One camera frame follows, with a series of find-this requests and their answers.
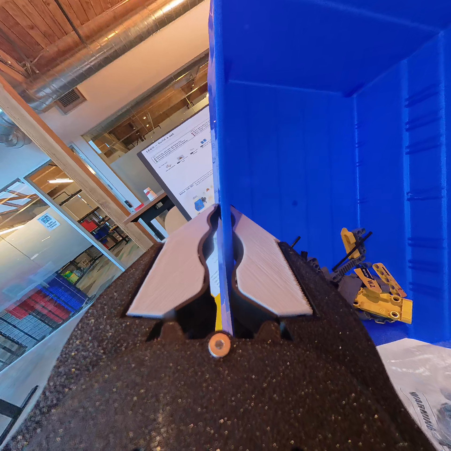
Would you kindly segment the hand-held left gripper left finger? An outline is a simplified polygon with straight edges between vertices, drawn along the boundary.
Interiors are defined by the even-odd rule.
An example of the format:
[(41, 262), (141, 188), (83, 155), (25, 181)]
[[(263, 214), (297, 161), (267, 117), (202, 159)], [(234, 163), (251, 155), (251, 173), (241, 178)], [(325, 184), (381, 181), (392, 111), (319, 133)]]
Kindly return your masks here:
[(169, 235), (127, 316), (176, 321), (188, 337), (215, 331), (217, 305), (206, 259), (213, 250), (218, 216), (218, 206), (211, 205)]

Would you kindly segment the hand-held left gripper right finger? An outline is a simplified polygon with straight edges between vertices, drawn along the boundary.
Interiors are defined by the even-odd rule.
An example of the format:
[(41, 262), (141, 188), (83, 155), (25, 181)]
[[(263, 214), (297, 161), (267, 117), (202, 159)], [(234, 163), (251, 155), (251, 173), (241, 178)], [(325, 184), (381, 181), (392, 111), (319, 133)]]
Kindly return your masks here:
[(234, 268), (230, 309), (234, 334), (255, 335), (266, 321), (310, 317), (313, 307), (280, 247), (280, 241), (230, 207)]

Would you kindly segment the large clear labelled bag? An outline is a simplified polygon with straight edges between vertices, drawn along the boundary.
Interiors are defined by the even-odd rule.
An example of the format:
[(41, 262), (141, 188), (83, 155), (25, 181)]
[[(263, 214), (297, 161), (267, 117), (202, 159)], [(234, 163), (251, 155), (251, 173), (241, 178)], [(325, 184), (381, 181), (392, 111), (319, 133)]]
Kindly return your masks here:
[(405, 407), (436, 450), (451, 449), (451, 349), (402, 339), (377, 346)]

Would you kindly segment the round wooden chair back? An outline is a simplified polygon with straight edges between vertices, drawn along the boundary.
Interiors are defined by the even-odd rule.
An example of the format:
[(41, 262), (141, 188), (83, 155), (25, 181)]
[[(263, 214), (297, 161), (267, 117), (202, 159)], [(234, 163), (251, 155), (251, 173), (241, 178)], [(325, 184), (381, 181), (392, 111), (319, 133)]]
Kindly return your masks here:
[(183, 225), (185, 225), (189, 220), (187, 220), (183, 214), (178, 210), (176, 206), (172, 207), (167, 211), (164, 219), (164, 228), (167, 235), (172, 234)]

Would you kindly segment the dark wooden table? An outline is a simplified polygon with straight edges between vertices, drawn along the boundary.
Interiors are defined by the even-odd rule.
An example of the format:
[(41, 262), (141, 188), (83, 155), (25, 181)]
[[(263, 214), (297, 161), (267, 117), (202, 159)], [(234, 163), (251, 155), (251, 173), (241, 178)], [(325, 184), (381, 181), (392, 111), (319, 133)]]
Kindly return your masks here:
[(161, 242), (167, 238), (168, 234), (164, 225), (158, 221), (158, 218), (161, 214), (170, 211), (174, 206), (169, 196), (164, 191), (160, 191), (155, 198), (141, 204), (140, 208), (136, 208), (135, 212), (124, 220), (123, 224), (141, 224), (156, 241)]

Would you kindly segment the white instruction sign board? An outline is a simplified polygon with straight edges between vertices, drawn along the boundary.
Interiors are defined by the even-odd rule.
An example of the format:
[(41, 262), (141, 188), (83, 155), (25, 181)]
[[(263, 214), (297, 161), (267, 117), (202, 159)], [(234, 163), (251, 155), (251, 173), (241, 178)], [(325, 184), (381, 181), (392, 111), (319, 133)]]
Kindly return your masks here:
[(141, 150), (138, 158), (188, 221), (215, 203), (208, 106)]

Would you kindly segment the pile of dark parts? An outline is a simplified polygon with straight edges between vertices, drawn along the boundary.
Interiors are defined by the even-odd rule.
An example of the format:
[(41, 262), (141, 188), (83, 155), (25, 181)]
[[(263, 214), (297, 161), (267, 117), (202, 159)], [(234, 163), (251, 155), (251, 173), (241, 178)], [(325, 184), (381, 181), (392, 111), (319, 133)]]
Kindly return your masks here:
[(372, 264), (366, 259), (365, 243), (371, 235), (364, 228), (342, 228), (346, 255), (330, 272), (323, 272), (361, 319), (411, 325), (413, 301), (383, 263)]

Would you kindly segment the blue bin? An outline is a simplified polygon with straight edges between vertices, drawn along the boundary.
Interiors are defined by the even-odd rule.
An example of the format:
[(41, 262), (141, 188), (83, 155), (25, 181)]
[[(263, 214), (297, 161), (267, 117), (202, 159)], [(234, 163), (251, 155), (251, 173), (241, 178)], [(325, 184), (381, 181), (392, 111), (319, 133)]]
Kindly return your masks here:
[(450, 341), (450, 1), (211, 1), (215, 184), (332, 268), (342, 227), (413, 300), (377, 344)]

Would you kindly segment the storage shelf with bins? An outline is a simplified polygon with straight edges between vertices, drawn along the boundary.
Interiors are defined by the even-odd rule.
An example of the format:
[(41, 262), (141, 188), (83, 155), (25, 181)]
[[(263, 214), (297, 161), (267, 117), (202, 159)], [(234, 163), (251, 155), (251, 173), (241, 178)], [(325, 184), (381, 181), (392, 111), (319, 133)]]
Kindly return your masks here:
[(8, 367), (87, 305), (90, 297), (62, 275), (39, 283), (0, 313), (0, 369)]

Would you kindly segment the wooden pillar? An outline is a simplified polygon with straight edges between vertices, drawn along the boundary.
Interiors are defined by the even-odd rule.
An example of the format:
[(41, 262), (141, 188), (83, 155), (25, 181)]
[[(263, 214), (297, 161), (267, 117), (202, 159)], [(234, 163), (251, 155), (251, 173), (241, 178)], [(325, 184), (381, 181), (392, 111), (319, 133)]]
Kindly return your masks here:
[(140, 248), (147, 251), (157, 243), (157, 240), (141, 224), (125, 223), (129, 215), (125, 206), (122, 206), (115, 195), (88, 170), (80, 157), (26, 104), (3, 76), (0, 77), (0, 106), (9, 118), (66, 175), (70, 176)]

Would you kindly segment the small blue wall sign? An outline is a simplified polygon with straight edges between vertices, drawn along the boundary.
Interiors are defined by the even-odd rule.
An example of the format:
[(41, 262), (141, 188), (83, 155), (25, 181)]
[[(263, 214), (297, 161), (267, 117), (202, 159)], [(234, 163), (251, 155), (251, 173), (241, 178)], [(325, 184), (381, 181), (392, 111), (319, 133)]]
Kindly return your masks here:
[(47, 230), (54, 230), (64, 222), (60, 215), (51, 209), (38, 215), (36, 221)]

